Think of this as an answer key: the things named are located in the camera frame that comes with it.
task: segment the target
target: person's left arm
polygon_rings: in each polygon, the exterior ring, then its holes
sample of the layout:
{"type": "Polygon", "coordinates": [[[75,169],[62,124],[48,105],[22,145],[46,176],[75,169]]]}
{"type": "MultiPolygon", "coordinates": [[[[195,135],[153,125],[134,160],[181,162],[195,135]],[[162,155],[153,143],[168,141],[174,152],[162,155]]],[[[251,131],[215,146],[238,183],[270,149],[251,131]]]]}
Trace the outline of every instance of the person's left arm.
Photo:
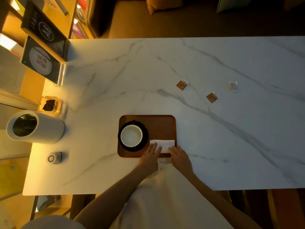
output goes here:
{"type": "Polygon", "coordinates": [[[74,220],[86,229],[109,228],[141,181],[158,170],[162,147],[157,151],[156,147],[157,143],[150,144],[135,169],[90,202],[74,220]]]}

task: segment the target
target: brown leather sofa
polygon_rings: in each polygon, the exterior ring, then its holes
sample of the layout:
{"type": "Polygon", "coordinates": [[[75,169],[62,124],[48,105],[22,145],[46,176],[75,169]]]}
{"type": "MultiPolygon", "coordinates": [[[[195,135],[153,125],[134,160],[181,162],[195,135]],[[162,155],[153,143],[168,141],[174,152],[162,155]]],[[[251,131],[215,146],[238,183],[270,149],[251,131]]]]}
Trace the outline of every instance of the brown leather sofa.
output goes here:
{"type": "Polygon", "coordinates": [[[148,12],[145,0],[88,0],[94,38],[180,38],[305,35],[305,4],[283,11],[283,0],[253,0],[216,13],[218,0],[184,0],[181,8],[148,12]]]}

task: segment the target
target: forearm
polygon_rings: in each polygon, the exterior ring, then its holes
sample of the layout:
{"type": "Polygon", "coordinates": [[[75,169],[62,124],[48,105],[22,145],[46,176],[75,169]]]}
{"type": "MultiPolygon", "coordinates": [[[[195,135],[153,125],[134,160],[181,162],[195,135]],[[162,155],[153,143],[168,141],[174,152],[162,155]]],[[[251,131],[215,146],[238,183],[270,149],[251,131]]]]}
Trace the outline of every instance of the forearm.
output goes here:
{"type": "Polygon", "coordinates": [[[109,228],[124,204],[141,181],[146,177],[136,167],[104,193],[88,204],[76,217],[86,229],[109,228]]]}
{"type": "Polygon", "coordinates": [[[248,215],[210,189],[195,174],[186,178],[226,218],[234,229],[261,229],[248,215]]]}

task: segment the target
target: person's left hand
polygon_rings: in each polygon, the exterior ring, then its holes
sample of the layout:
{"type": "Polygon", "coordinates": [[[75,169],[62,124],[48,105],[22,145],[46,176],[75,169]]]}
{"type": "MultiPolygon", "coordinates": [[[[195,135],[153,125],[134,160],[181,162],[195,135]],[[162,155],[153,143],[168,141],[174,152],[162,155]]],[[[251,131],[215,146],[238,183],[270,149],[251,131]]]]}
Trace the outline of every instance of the person's left hand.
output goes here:
{"type": "Polygon", "coordinates": [[[155,173],[158,170],[158,157],[161,153],[162,147],[160,146],[157,151],[157,143],[150,144],[148,149],[140,157],[137,168],[145,175],[145,177],[155,173]]]}

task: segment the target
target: folded napkin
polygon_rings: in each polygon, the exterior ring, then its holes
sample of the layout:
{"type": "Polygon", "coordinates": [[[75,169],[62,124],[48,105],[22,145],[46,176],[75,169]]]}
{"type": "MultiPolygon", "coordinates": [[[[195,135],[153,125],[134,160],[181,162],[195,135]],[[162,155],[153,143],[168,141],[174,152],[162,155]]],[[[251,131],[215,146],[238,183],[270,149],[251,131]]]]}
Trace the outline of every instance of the folded napkin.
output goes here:
{"type": "Polygon", "coordinates": [[[167,153],[167,148],[168,147],[173,147],[175,146],[175,140],[150,140],[149,143],[155,143],[157,142],[157,149],[162,146],[161,153],[167,153]]]}

